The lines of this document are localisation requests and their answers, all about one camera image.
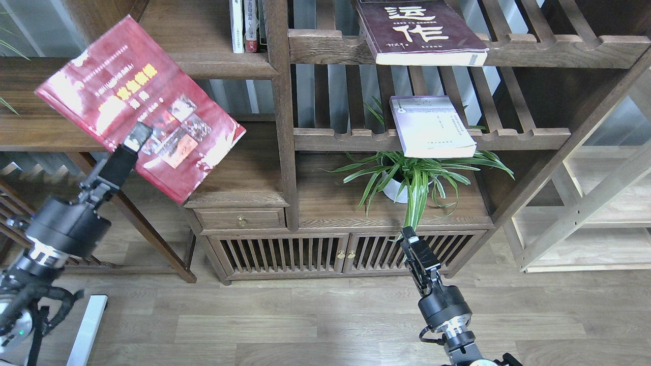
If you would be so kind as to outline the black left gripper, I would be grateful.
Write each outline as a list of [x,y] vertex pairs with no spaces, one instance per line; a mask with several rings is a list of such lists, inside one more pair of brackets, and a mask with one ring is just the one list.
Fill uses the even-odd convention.
[[135,167],[138,152],[151,137],[153,128],[137,122],[124,144],[107,159],[98,162],[88,177],[80,183],[81,192],[78,202],[90,206],[101,206],[120,191],[129,173]]

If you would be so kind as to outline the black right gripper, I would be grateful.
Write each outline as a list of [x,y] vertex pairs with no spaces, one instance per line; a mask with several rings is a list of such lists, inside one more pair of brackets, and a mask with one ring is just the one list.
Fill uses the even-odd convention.
[[412,226],[401,229],[400,245],[405,254],[405,262],[421,296],[428,296],[441,280],[438,269],[441,263],[432,248],[420,239]]

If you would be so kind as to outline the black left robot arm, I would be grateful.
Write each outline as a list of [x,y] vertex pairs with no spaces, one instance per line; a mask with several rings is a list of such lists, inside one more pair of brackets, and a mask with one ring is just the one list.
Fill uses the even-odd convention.
[[28,337],[32,343],[25,365],[35,365],[43,338],[84,296],[56,287],[70,257],[88,257],[111,227],[98,208],[120,191],[135,168],[140,150],[153,129],[137,123],[109,158],[98,162],[80,183],[75,202],[49,197],[30,217],[10,218],[10,226],[25,231],[33,247],[23,250],[2,272],[2,352]]

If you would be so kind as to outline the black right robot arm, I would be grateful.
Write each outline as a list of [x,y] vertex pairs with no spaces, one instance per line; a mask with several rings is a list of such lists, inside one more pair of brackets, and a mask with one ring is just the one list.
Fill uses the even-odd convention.
[[462,293],[456,286],[442,284],[438,271],[441,262],[412,227],[403,228],[401,233],[399,243],[420,292],[418,306],[426,321],[419,339],[442,345],[451,365],[520,365],[509,353],[504,353],[502,360],[482,356],[474,333],[467,329],[472,312]]

